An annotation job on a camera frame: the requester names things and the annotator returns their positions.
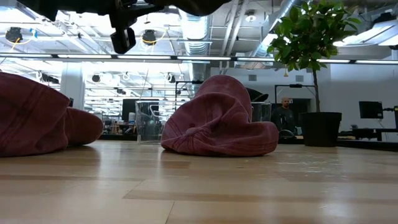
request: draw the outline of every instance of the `fluorescent light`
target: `fluorescent light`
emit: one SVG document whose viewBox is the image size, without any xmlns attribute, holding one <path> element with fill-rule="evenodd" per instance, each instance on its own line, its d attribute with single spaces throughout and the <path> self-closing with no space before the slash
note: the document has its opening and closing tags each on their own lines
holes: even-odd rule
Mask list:
<svg viewBox="0 0 398 224">
<path fill-rule="evenodd" d="M 243 62 L 275 62 L 274 58 L 239 57 L 238 61 Z"/>
<path fill-rule="evenodd" d="M 42 57 L 52 57 L 52 56 L 49 54 L 5 54 L 5 53 L 0 53 L 0 57 L 42 58 Z"/>
<path fill-rule="evenodd" d="M 141 59 L 141 60 L 170 60 L 170 56 L 157 55 L 118 55 L 120 59 Z"/>
<path fill-rule="evenodd" d="M 380 46 L 395 46 L 395 45 L 398 45 L 398 35 L 396 35 L 395 37 L 392 37 L 392 38 L 382 42 L 379 45 Z"/>
<path fill-rule="evenodd" d="M 398 60 L 357 60 L 355 63 L 375 65 L 398 65 Z"/>
<path fill-rule="evenodd" d="M 76 55 L 58 55 L 60 58 L 112 58 L 110 55 L 85 55 L 85 54 L 76 54 Z"/>
<path fill-rule="evenodd" d="M 178 56 L 178 60 L 221 60 L 229 61 L 231 57 L 197 57 L 197 56 Z"/>
<path fill-rule="evenodd" d="M 338 59 L 319 59 L 321 63 L 349 63 L 349 60 L 338 60 Z"/>
</svg>

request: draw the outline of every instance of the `man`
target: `man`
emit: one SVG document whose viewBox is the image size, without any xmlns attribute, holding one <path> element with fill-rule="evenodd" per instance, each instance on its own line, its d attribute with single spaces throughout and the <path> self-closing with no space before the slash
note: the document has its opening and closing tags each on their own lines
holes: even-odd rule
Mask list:
<svg viewBox="0 0 398 224">
<path fill-rule="evenodd" d="M 293 111 L 289 110 L 290 99 L 283 97 L 282 106 L 277 108 L 271 115 L 271 121 L 278 130 L 289 130 L 295 132 Z"/>
</svg>

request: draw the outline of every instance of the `ceiling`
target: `ceiling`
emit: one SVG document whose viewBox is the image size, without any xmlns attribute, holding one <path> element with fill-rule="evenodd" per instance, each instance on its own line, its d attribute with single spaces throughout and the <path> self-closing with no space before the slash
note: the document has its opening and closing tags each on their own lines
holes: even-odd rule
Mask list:
<svg viewBox="0 0 398 224">
<path fill-rule="evenodd" d="M 253 51 L 262 41 L 264 34 L 261 34 L 262 27 L 267 15 L 277 12 L 281 0 L 253 0 L 249 1 L 247 10 L 253 10 L 256 19 L 248 22 L 243 19 L 234 42 L 231 54 L 247 53 Z M 347 6 L 355 7 L 357 13 L 375 15 L 383 12 L 377 11 L 380 8 L 388 7 L 391 11 L 397 11 L 396 0 L 345 0 Z M 0 52 L 15 53 L 48 53 L 48 54 L 115 54 L 109 36 L 114 32 L 111 28 L 108 16 L 96 14 L 77 14 L 75 12 L 59 11 L 57 20 L 51 22 L 48 19 L 34 13 L 16 1 L 1 1 L 0 4 Z M 234 26 L 240 14 L 231 15 L 232 2 L 220 7 L 210 17 L 210 34 L 205 41 L 210 45 L 209 55 L 222 55 L 224 36 L 226 35 L 227 23 L 230 19 L 235 20 Z M 6 32 L 10 27 L 20 27 L 23 40 L 21 45 L 14 45 L 6 38 Z M 154 54 L 154 55 L 185 55 L 187 54 L 183 38 L 183 30 L 180 25 L 178 14 L 153 13 L 138 18 L 132 26 L 136 33 L 137 45 L 127 54 Z M 145 30 L 154 30 L 157 42 L 153 46 L 141 42 Z M 342 47 L 340 58 L 371 58 L 380 59 L 390 56 L 388 47 L 367 46 L 367 47 Z M 87 77 L 89 90 L 86 96 L 152 96 L 170 97 L 175 94 L 172 90 L 139 91 L 140 88 L 148 86 L 161 88 L 174 88 L 174 84 L 168 81 L 168 75 L 174 75 L 177 80 L 189 80 L 189 66 L 187 63 L 122 63 L 122 62 L 85 62 L 90 67 L 90 74 Z M 40 74 L 45 73 L 61 81 L 62 62 L 51 61 L 29 61 L 7 58 L 0 63 L 0 69 L 12 72 L 33 80 L 39 81 Z M 93 75 L 104 76 L 100 83 L 92 81 Z M 100 89 L 102 87 L 130 87 L 126 95 L 116 93 L 116 90 Z M 188 98 L 191 93 L 188 91 L 181 94 L 182 98 Z"/>
</svg>

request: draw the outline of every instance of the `ceiling duct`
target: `ceiling duct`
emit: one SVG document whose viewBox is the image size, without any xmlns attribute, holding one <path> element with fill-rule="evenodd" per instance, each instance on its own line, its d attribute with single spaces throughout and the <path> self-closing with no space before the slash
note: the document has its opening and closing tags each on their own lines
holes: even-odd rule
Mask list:
<svg viewBox="0 0 398 224">
<path fill-rule="evenodd" d="M 252 57 L 266 57 L 267 49 L 270 42 L 270 38 L 267 38 L 269 32 L 276 26 L 279 19 L 288 15 L 293 6 L 300 6 L 304 2 L 309 2 L 310 0 L 285 0 L 280 5 L 279 11 L 268 15 L 262 24 L 261 34 L 263 36 L 262 42 L 257 46 L 257 48 L 252 52 Z M 265 68 L 265 65 L 259 62 L 249 62 L 243 66 L 243 68 L 254 69 L 254 68 Z"/>
<path fill-rule="evenodd" d="M 183 38 L 192 40 L 185 42 L 187 54 L 191 56 L 208 55 L 209 45 L 202 40 L 208 38 L 210 16 L 193 16 L 182 10 L 180 10 L 180 15 Z M 192 81 L 206 80 L 210 77 L 210 64 L 191 63 L 189 72 Z"/>
</svg>

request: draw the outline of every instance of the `potted plant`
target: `potted plant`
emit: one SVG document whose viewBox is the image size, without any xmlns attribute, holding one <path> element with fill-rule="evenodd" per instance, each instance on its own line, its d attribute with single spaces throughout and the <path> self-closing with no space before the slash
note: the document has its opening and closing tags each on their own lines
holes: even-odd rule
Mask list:
<svg viewBox="0 0 398 224">
<path fill-rule="evenodd" d="M 319 60 L 338 54 L 334 42 L 357 32 L 355 24 L 361 21 L 350 17 L 342 3 L 306 2 L 301 8 L 293 7 L 289 16 L 281 18 L 276 28 L 277 38 L 271 42 L 268 52 L 275 52 L 275 61 L 286 65 L 289 71 L 310 68 L 315 85 L 316 113 L 300 115 L 304 142 L 307 146 L 334 147 L 338 136 L 341 113 L 320 111 L 317 71 L 327 65 Z"/>
</svg>

